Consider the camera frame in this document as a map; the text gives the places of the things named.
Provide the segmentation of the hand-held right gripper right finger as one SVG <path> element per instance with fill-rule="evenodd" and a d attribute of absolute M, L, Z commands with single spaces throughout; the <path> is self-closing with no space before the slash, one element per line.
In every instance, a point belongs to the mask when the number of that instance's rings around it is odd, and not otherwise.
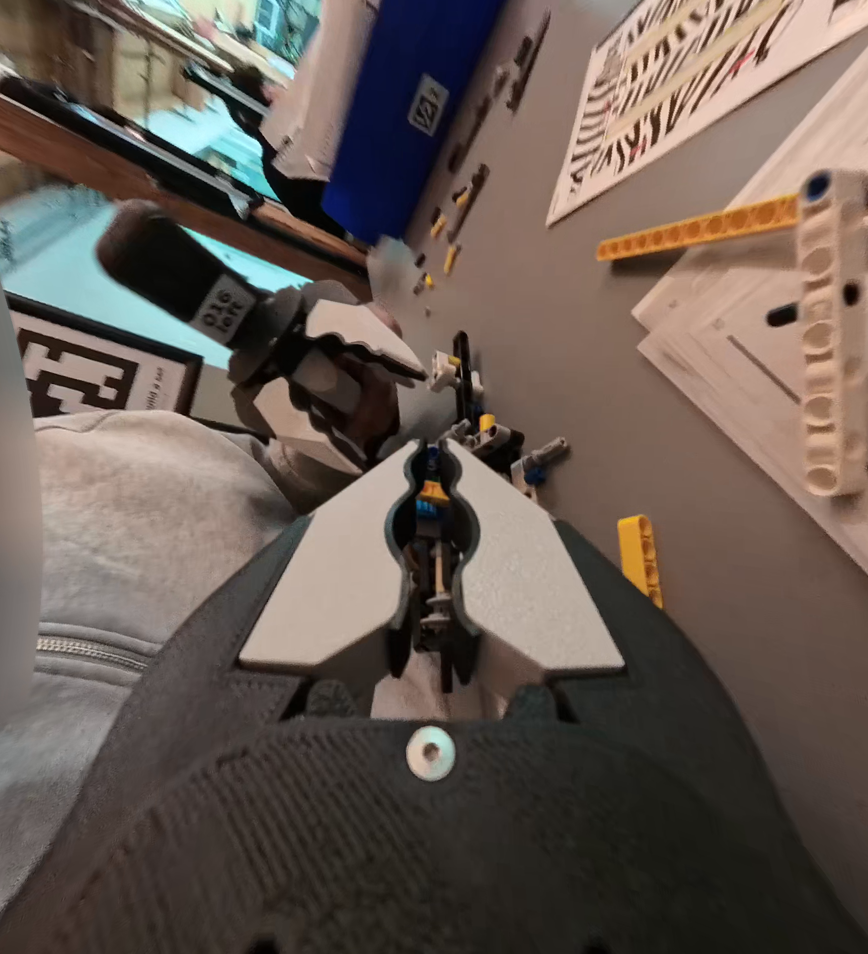
<path fill-rule="evenodd" d="M 455 439 L 439 450 L 456 661 L 488 717 L 522 688 L 621 674 L 623 655 L 554 519 Z"/>

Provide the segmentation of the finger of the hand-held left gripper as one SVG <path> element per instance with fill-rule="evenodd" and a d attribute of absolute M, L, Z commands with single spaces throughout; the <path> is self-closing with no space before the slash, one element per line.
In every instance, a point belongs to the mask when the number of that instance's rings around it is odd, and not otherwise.
<path fill-rule="evenodd" d="M 325 467 L 349 476 L 367 470 L 364 454 L 333 420 L 356 411 L 361 386 L 347 373 L 301 373 L 265 383 L 251 403 L 274 437 Z"/>
<path fill-rule="evenodd" d="M 412 349 L 366 305 L 318 302 L 308 314 L 301 334 L 298 385 L 340 412 L 353 412 L 360 401 L 360 384 L 335 358 L 380 367 L 405 387 L 427 379 Z"/>

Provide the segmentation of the multicoloured lego technic assembly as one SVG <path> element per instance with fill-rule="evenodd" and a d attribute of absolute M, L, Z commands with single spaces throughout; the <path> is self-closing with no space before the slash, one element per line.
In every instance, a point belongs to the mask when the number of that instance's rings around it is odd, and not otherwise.
<path fill-rule="evenodd" d="M 436 394 L 454 393 L 456 420 L 446 437 L 538 502 L 539 487 L 549 469 L 567 456 L 570 445 L 566 438 L 557 437 L 525 451 L 524 435 L 497 423 L 485 410 L 484 387 L 464 330 L 454 336 L 450 353 L 434 353 L 428 387 Z M 438 445 L 426 447 L 425 453 L 423 482 L 415 497 L 416 531 L 403 551 L 411 572 L 408 628 L 412 650 L 437 658 L 440 691 L 449 695 L 456 678 L 467 685 L 473 674 L 476 638 L 462 631 L 454 606 L 453 575 L 464 552 L 455 539 L 457 519 L 451 512 L 447 458 Z"/>

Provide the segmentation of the person's left forearm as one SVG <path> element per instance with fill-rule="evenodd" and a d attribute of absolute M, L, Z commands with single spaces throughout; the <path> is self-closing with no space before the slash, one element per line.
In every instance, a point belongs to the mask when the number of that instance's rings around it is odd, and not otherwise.
<path fill-rule="evenodd" d="M 152 652 L 295 519 L 354 482 L 280 441 L 165 411 L 33 425 L 44 639 Z"/>

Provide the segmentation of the short yellow lego beam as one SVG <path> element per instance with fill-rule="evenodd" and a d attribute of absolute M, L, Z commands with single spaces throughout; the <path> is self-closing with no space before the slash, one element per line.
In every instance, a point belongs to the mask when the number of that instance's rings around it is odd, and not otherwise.
<path fill-rule="evenodd" d="M 617 535 L 626 579 L 657 608 L 665 608 L 652 523 L 643 514 L 619 519 Z"/>

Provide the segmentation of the black curved lego panel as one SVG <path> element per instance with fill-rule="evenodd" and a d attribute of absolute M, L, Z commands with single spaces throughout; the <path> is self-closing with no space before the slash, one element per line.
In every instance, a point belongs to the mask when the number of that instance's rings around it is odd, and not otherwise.
<path fill-rule="evenodd" d="M 484 126 L 492 108 L 503 99 L 502 90 L 497 93 L 486 94 L 475 106 L 475 111 L 470 118 L 466 131 L 455 143 L 447 161 L 447 170 L 450 173 L 457 173 L 464 165 L 470 150 Z"/>

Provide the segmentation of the black long lego panel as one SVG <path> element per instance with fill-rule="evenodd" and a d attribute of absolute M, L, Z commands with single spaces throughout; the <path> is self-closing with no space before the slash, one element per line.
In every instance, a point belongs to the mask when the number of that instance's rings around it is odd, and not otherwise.
<path fill-rule="evenodd" d="M 517 113 L 523 102 L 526 87 L 534 71 L 547 31 L 551 21 L 551 10 L 547 8 L 539 24 L 532 33 L 525 34 L 522 43 L 514 57 L 517 69 L 516 77 L 510 87 L 506 102 L 506 109 L 510 113 Z"/>

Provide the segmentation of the long yellow lego beam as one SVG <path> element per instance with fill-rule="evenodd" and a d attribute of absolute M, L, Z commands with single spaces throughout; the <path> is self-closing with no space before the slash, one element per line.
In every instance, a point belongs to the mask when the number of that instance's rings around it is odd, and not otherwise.
<path fill-rule="evenodd" d="M 794 229 L 798 220 L 797 194 L 772 197 L 606 238 L 597 247 L 596 259 L 612 262 L 698 245 L 746 239 Z"/>

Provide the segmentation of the white lego beam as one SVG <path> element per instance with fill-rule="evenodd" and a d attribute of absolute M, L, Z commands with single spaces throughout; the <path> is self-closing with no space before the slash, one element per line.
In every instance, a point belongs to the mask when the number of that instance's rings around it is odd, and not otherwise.
<path fill-rule="evenodd" d="M 805 486 L 819 497 L 854 496 L 867 483 L 868 451 L 863 174 L 814 173 L 798 200 Z"/>

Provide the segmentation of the wooden ledge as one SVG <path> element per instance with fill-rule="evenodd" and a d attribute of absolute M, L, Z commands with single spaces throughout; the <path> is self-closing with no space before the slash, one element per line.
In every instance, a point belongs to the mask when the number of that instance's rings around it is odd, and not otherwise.
<path fill-rule="evenodd" d="M 185 228 L 263 259 L 307 280 L 336 280 L 359 299 L 371 298 L 365 256 L 273 203 L 237 221 L 162 189 L 134 163 L 0 94 L 0 151 L 112 200 L 159 204 Z"/>

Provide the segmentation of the blue box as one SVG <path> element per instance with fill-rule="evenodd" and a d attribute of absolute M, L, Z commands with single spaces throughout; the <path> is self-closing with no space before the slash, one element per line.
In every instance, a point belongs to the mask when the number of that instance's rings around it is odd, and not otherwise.
<path fill-rule="evenodd" d="M 384 1 L 322 197 L 356 240 L 400 239 L 503 1 Z"/>

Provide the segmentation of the pale plastic bag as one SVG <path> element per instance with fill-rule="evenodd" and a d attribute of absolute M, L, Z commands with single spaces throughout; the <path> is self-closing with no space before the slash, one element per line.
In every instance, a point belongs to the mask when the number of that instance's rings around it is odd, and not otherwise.
<path fill-rule="evenodd" d="M 260 125 L 279 173 L 323 183 L 331 178 L 379 9 L 373 1 L 322 2 L 294 79 Z"/>

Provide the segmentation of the white instruction booklet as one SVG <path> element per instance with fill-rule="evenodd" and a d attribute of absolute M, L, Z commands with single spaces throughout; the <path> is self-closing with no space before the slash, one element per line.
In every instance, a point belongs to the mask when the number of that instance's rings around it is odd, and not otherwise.
<path fill-rule="evenodd" d="M 790 194 L 827 166 L 868 172 L 868 47 L 728 206 Z M 633 309 L 648 329 L 639 350 L 868 575 L 868 483 L 839 503 L 803 483 L 802 323 L 766 323 L 797 296 L 793 264 L 788 235 L 686 254 Z"/>

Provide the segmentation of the zebra striped sticker sheet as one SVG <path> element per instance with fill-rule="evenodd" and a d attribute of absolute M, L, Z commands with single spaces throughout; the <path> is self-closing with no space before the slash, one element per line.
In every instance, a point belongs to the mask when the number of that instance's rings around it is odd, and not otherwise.
<path fill-rule="evenodd" d="M 551 227 L 868 27 L 868 1 L 643 1 L 593 49 Z"/>

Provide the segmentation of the person in grey sweatshirt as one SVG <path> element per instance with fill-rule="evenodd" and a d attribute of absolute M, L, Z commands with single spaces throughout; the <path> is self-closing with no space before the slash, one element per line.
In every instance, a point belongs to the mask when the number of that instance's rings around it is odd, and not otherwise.
<path fill-rule="evenodd" d="M 245 611 L 218 592 L 164 642 L 60 622 L 38 629 L 22 711 L 0 730 L 0 912 L 55 840 L 129 817 L 205 747 L 212 667 L 237 652 Z"/>

